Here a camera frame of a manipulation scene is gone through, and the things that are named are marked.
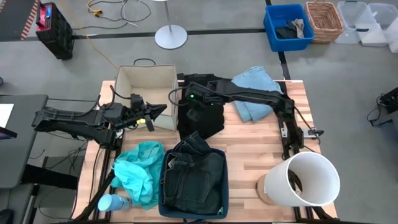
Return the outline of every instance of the white paper cup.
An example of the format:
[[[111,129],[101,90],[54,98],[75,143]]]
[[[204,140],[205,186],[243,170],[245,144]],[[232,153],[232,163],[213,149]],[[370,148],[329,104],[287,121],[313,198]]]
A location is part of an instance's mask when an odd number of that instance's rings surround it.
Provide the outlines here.
[[[299,196],[287,175],[293,171],[302,183]],[[272,168],[264,180],[264,193],[277,205],[290,207],[324,206],[332,203],[340,191],[340,178],[333,164],[314,152],[300,152]]]

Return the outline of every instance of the black case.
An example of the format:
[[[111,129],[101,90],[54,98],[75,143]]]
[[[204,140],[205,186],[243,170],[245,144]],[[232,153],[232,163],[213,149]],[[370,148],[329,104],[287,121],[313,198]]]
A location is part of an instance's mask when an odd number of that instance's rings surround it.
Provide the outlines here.
[[[40,3],[37,13],[36,24],[40,25],[40,9],[51,5],[51,16],[46,19],[46,23],[50,22],[50,28],[47,30],[37,30],[37,38],[54,54],[57,59],[72,58],[73,50],[73,31],[70,24],[58,10],[57,6],[52,3]]]

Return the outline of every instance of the wooden table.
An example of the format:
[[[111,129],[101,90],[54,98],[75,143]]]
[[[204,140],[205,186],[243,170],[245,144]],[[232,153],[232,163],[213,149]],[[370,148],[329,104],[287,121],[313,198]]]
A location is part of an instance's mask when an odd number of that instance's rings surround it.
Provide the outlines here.
[[[114,81],[104,81],[101,88],[100,104],[108,103],[112,99],[109,88]],[[302,81],[286,81],[287,93],[295,101],[306,121],[313,126],[310,107]],[[229,212],[223,220],[216,222],[291,222],[295,221],[293,208],[270,206],[263,203],[256,193],[256,181],[283,160],[282,144],[279,126],[275,114],[252,123],[242,123],[234,106],[228,103],[224,106],[225,128],[207,139],[207,143],[217,149],[224,150],[228,161],[229,179]],[[300,116],[296,114],[297,124],[306,128]],[[155,128],[148,132],[146,128],[128,131],[124,135],[122,151],[136,147],[142,141],[156,140],[164,145],[165,150],[172,149],[180,142],[178,132]],[[305,140],[305,145],[320,153],[317,141]],[[93,193],[98,188],[103,164],[104,149],[100,149],[94,173]],[[90,141],[86,150],[85,161],[81,172],[76,209],[73,217],[77,217],[88,205],[93,166],[98,145]],[[118,189],[117,194],[127,195],[124,189]],[[323,207],[325,211],[336,217],[333,204]],[[162,217],[158,208],[145,211],[134,207],[128,211],[112,212],[111,222],[180,222],[182,219]]]

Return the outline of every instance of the blue plastic bin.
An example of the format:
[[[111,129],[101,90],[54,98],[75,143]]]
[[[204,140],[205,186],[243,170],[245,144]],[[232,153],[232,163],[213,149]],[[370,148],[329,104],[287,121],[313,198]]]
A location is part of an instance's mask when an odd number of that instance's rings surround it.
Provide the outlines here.
[[[164,156],[162,168],[160,170],[160,179],[161,180],[164,178],[164,169],[166,167],[167,155],[170,154],[171,152],[172,152],[172,150],[168,150]],[[223,152],[219,149],[212,149],[212,152],[215,152],[225,158],[224,175],[223,175],[223,179],[221,180],[221,186],[220,186],[221,199],[222,199],[221,204],[223,206],[223,213],[219,214],[219,215],[198,215],[198,214],[184,212],[179,209],[163,205],[162,199],[164,196],[164,193],[163,193],[164,185],[159,184],[159,213],[160,213],[160,215],[163,215],[164,217],[169,217],[169,218],[184,218],[184,219],[192,219],[192,220],[222,219],[222,218],[226,217],[226,215],[228,214],[228,208],[229,208],[228,166],[227,166],[226,156],[225,156],[225,152]]]
[[[275,28],[285,27],[287,21],[295,19],[304,20],[304,38],[279,39],[276,36]],[[315,37],[312,27],[308,22],[308,17],[305,15],[304,8],[299,4],[267,6],[264,27],[266,28],[269,45],[273,52],[303,50]]]

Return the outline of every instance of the gray floor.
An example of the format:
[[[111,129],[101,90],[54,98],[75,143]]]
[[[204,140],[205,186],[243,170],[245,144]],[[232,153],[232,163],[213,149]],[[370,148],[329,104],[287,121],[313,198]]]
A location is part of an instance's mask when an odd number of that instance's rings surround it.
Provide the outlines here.
[[[86,14],[85,1],[64,2],[83,26],[92,25],[91,22],[108,25]],[[163,4],[146,2],[152,16],[139,27],[90,29],[88,33],[156,31],[165,24]],[[113,7],[100,8],[118,13]],[[190,30],[260,28],[264,7],[264,1],[260,0],[170,2],[173,19]],[[157,63],[175,64],[178,72],[214,73],[230,78],[260,65],[272,78],[283,78],[278,56],[271,52],[265,34],[192,35],[177,50],[159,48],[152,37],[98,39],[94,43],[117,65],[131,65],[137,58],[148,57]],[[0,94],[45,93],[53,98],[92,100],[98,95],[101,82],[113,79],[116,74],[87,40],[76,41],[74,57],[66,62],[55,60],[40,42],[3,42],[0,52],[1,76],[7,82],[0,88]],[[398,55],[386,47],[339,44],[311,45],[304,51],[285,54],[292,79],[304,80],[317,128],[326,132],[322,136],[323,154],[334,163],[341,177],[341,192],[335,202],[339,217],[353,222],[397,223],[398,133],[389,126],[372,128],[366,115],[375,107],[377,96],[397,87]],[[50,106],[84,111],[91,104],[51,101]],[[46,156],[66,156],[80,144],[40,133],[32,157],[43,149]],[[42,159],[43,156],[30,163],[40,165]],[[67,163],[59,167],[62,172],[68,172],[68,168]],[[40,190],[39,200],[50,190]],[[73,191],[56,190],[43,201],[43,212],[68,217],[73,197]],[[53,220],[37,213],[35,223],[50,221]]]

